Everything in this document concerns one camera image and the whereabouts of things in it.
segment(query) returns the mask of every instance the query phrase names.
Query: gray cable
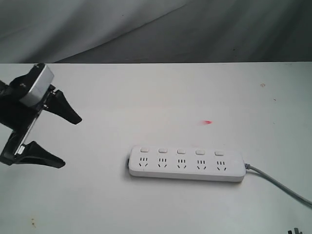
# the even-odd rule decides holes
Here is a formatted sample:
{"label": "gray cable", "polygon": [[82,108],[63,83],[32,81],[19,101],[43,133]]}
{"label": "gray cable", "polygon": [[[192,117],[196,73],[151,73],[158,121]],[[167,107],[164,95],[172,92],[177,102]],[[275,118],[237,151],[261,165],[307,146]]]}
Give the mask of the gray cable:
{"label": "gray cable", "polygon": [[271,182],[272,184],[274,184],[275,186],[277,186],[278,188],[283,190],[285,193],[289,194],[290,196],[292,196],[293,198],[297,199],[298,201],[304,203],[305,205],[312,207],[312,201],[309,201],[309,200],[305,199],[304,197],[300,196],[299,194],[295,193],[294,191],[287,188],[285,185],[281,184],[276,179],[272,178],[271,176],[269,176],[268,174],[259,170],[258,168],[253,167],[248,163],[245,164],[245,168],[246,168],[246,170],[253,170],[253,171],[257,172],[259,175],[261,175],[263,178],[265,178],[266,180],[268,180],[269,182]]}

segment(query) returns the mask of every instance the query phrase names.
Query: socket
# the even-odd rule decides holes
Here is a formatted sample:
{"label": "socket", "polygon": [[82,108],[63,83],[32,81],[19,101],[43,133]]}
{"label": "socket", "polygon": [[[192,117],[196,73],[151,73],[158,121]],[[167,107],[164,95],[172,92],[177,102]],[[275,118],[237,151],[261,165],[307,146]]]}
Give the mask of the socket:
{"label": "socket", "polygon": [[246,169],[244,160],[238,152],[204,148],[135,146],[129,158],[129,172],[133,176],[141,177],[241,182]]}

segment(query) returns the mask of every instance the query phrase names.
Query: white switch button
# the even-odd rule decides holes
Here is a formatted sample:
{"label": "white switch button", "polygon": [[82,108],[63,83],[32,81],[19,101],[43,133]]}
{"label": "white switch button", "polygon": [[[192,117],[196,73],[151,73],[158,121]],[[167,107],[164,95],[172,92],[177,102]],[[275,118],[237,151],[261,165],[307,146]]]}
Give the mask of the white switch button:
{"label": "white switch button", "polygon": [[148,153],[148,148],[141,148],[142,153]]}
{"label": "white switch button", "polygon": [[159,149],[158,152],[165,154],[168,152],[168,150],[167,149]]}
{"label": "white switch button", "polygon": [[204,155],[205,151],[204,150],[196,150],[197,155]]}
{"label": "white switch button", "polygon": [[185,150],[183,150],[183,149],[178,149],[176,152],[177,152],[179,155],[185,154]]}
{"label": "white switch button", "polygon": [[214,154],[215,154],[216,156],[223,156],[223,155],[224,155],[224,152],[223,152],[222,150],[216,150],[216,151],[214,152]]}

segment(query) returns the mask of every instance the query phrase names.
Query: white power strip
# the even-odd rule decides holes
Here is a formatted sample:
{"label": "white power strip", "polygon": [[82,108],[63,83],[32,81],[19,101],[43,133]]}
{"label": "white power strip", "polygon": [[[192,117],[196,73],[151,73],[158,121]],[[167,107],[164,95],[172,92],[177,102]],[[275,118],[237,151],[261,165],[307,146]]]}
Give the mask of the white power strip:
{"label": "white power strip", "polygon": [[202,148],[135,146],[129,158],[133,176],[241,182],[245,163],[237,152]]}

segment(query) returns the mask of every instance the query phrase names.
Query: gray fabric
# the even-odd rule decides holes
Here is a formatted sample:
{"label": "gray fabric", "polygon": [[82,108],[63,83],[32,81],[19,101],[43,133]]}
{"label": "gray fabric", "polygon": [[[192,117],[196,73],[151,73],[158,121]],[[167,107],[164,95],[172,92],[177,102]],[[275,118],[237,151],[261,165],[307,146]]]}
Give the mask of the gray fabric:
{"label": "gray fabric", "polygon": [[312,61],[310,0],[31,2],[44,20],[1,22],[0,62]]}

